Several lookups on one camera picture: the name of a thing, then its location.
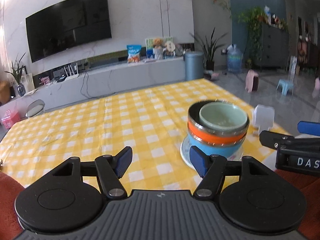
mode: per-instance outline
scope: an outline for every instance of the cable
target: cable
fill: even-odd
[[[84,73],[83,80],[82,80],[82,86],[81,86],[81,89],[80,89],[80,94],[83,95],[84,97],[86,97],[87,99],[91,99],[90,97],[88,97],[84,93],[82,93],[82,88],[83,88],[83,85],[84,85],[84,78],[85,78],[85,76],[87,74],[87,70],[85,68],[84,68],[84,71],[85,71],[85,73]]]
[[[85,76],[87,76],[87,81],[86,81],[86,86],[87,86],[87,89],[86,89],[86,92],[87,92],[87,95],[85,95],[84,93],[82,93],[82,88],[83,88],[83,85],[84,85],[84,79],[85,79]],[[87,70],[86,68],[84,68],[84,76],[83,76],[83,80],[82,80],[82,86],[81,86],[81,89],[80,89],[80,94],[83,95],[85,98],[87,99],[97,99],[97,98],[100,98],[100,97],[93,97],[93,96],[90,96],[89,93],[88,93],[88,79],[89,79],[89,75],[87,74]],[[111,94],[108,94],[108,95],[104,95],[104,96],[101,96],[101,97],[108,97],[108,96],[112,96],[116,94],[116,92],[113,92]]]

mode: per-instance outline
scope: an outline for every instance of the potted plant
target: potted plant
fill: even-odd
[[[8,71],[5,71],[6,73],[10,73],[14,79],[16,80],[17,84],[18,84],[18,93],[19,95],[22,97],[25,93],[26,93],[26,89],[24,87],[24,85],[21,83],[21,76],[22,76],[22,70],[23,68],[25,67],[24,65],[21,65],[20,67],[20,62],[23,58],[23,56],[25,55],[26,53],[24,53],[22,55],[22,57],[20,58],[19,62],[17,61],[17,57],[16,57],[16,60],[13,64],[13,62],[11,61],[11,69],[12,69],[12,72],[8,72]]]
[[[195,39],[195,41],[201,46],[202,51],[204,53],[204,57],[206,60],[206,69],[207,70],[214,70],[214,53],[216,52],[216,50],[218,48],[221,48],[223,46],[225,46],[225,44],[219,44],[217,45],[217,42],[222,39],[224,36],[226,36],[228,33],[225,33],[223,35],[221,35],[219,38],[213,40],[213,35],[215,32],[216,28],[214,27],[212,33],[211,33],[211,39],[210,39],[210,43],[208,42],[207,36],[205,36],[205,42],[200,38],[199,35],[197,35],[195,33],[195,35],[191,34],[190,35]]]
[[[261,34],[262,34],[262,24],[267,22],[267,15],[264,10],[259,7],[253,7],[243,13],[241,13],[238,17],[238,22],[244,22],[247,24],[248,37],[247,37],[247,45],[250,46],[249,57],[252,60],[261,60],[261,51],[263,46],[261,44]]]

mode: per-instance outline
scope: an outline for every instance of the circular pad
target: circular pad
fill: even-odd
[[[219,205],[242,229],[267,234],[297,229],[307,207],[299,190],[268,175],[250,176],[226,187]]]
[[[51,189],[43,192],[38,202],[46,209],[63,209],[70,206],[76,200],[76,196],[68,190]]]
[[[15,209],[25,229],[69,232],[88,224],[100,213],[100,192],[80,178],[71,177],[44,176],[18,195]]]

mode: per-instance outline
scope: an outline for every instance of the blue bowl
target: blue bowl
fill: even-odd
[[[211,154],[218,154],[222,155],[226,158],[229,158],[231,155],[233,155],[239,148],[241,147],[244,140],[241,142],[234,144],[232,146],[223,146],[223,147],[217,147],[213,145],[204,144],[197,139],[193,138],[193,136],[188,133],[188,138],[190,141],[190,144],[192,146],[197,146],[200,150],[202,150],[205,154],[211,155]]]

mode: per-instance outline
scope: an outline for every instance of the green bowl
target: green bowl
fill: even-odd
[[[247,113],[240,107],[223,102],[204,105],[200,109],[199,117],[204,126],[223,132],[241,129],[248,120]]]

